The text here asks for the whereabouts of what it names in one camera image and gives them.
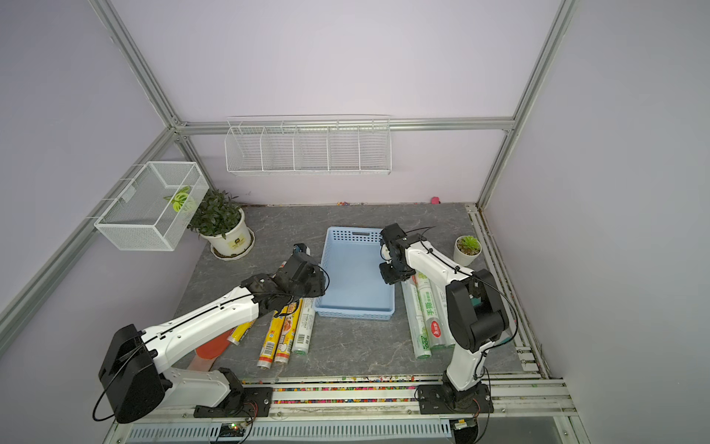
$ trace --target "barcode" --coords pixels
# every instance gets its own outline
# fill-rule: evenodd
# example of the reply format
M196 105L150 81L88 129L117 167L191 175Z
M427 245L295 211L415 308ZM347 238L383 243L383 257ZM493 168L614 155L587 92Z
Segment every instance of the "barcode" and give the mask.
M264 345L264 350L261 352L261 354L262 354L263 356L272 357L272 356L273 356L273 350L274 350L274 347L275 347L275 346L276 346L276 344L275 344L274 342L267 342L267 343Z

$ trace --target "white flower pot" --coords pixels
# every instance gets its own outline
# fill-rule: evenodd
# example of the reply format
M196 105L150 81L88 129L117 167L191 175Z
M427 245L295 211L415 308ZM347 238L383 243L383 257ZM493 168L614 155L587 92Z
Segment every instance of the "white flower pot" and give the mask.
M478 254L475 254L473 256L469 256L468 254L464 254L461 250L459 250L459 239L465 236L459 236L458 239L454 242L454 262L456 262L458 265L462 266L469 266L471 262L474 261L475 258L481 254L479 251Z
M249 228L246 226L246 218L244 217L244 211L239 208L239 213L241 214L241 219L239 224L225 233L224 237L220 234L219 236L200 236L204 237L212 244L212 248L217 250L222 256L234 256L235 254L241 254L245 252L249 247L251 247L252 237Z

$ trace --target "white wire basket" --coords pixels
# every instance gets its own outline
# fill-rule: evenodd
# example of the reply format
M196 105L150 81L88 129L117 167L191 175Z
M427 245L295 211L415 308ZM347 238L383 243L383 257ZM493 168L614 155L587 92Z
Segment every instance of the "white wire basket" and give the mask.
M94 226L120 250L173 251L208 189L195 162L147 162Z
M389 174L388 122L335 125L230 125L226 169L234 175Z

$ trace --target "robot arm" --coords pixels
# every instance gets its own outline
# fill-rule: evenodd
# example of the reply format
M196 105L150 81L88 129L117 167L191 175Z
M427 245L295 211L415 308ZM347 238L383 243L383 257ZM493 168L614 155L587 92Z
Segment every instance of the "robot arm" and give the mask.
M447 297L449 328L456 340L454 356L444 376L454 405L483 376L487 350L510 338L508 316L495 281L487 270L473 271L437 251L420 234L407 235L397 224L382 230L380 272L393 284L424 273Z
M99 371L116 421L130 423L167 406L198 406L196 415L200 406L216 416L238 411L245 393L231 371L194 372L171 366L229 328L281 311L298 298L322 296L323 271L307 253L305 245L297 244L273 276L253 275L226 295L142 332L133 324L118 330Z

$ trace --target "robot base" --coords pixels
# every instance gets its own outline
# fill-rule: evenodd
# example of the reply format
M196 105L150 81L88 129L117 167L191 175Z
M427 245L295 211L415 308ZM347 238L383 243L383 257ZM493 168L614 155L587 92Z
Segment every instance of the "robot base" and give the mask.
M481 382L466 391L456 391L444 381L441 385L419 386L416 393L422 415L493 413L491 390Z
M249 387L244 388L241 382L234 376L230 369L218 369L229 382L231 391L226 398L215 407L197 406L195 407L195 418L238 418L238 417L262 417L268 416L271 408L271 387Z

